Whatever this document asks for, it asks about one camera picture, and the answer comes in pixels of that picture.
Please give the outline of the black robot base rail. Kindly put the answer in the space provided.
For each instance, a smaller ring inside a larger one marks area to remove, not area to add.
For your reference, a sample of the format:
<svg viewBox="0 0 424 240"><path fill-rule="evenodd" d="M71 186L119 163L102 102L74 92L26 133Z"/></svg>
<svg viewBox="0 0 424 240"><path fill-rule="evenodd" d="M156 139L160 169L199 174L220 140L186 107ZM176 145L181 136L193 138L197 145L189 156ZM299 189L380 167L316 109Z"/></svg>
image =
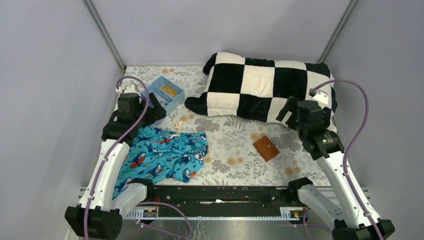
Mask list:
<svg viewBox="0 0 424 240"><path fill-rule="evenodd" d="M275 186L176 186L148 188L145 202L169 216L276 216L277 208L302 212L285 187Z"/></svg>

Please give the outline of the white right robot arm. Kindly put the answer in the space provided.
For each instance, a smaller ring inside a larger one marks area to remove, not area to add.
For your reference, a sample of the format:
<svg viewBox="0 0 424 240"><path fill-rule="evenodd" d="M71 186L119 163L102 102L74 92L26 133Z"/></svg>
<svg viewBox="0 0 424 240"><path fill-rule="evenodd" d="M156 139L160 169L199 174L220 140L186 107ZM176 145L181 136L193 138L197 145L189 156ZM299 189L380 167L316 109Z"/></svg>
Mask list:
<svg viewBox="0 0 424 240"><path fill-rule="evenodd" d="M395 226L375 211L350 171L342 141L328 129L331 110L321 108L317 101L291 96L276 120L282 121L287 113L291 116L286 125L297 131L303 148L326 175L338 204L320 193L307 177L289 182L292 200L315 212L335 240L386 240L395 232Z"/></svg>

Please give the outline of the brown leather card holder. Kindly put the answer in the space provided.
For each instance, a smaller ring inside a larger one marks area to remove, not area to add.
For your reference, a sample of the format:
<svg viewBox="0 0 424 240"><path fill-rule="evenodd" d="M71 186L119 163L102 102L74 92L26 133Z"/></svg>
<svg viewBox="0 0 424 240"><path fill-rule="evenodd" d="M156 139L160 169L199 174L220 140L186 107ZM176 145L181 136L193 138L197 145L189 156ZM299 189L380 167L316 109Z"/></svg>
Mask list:
<svg viewBox="0 0 424 240"><path fill-rule="evenodd" d="M269 162L280 154L278 148L266 135L256 140L252 145L265 162Z"/></svg>

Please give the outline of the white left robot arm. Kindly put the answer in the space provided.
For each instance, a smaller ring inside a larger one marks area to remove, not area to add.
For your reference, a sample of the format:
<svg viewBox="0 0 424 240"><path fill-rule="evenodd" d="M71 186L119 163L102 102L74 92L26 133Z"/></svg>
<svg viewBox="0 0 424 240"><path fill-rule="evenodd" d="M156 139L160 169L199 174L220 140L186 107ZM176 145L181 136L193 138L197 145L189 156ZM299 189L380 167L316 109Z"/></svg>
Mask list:
<svg viewBox="0 0 424 240"><path fill-rule="evenodd" d="M115 240L123 218L137 203L149 196L150 180L131 177L116 185L120 168L141 127L163 119L166 110L153 93L122 93L115 110L102 129L100 154L89 184L76 204L67 207L64 217L79 237Z"/></svg>

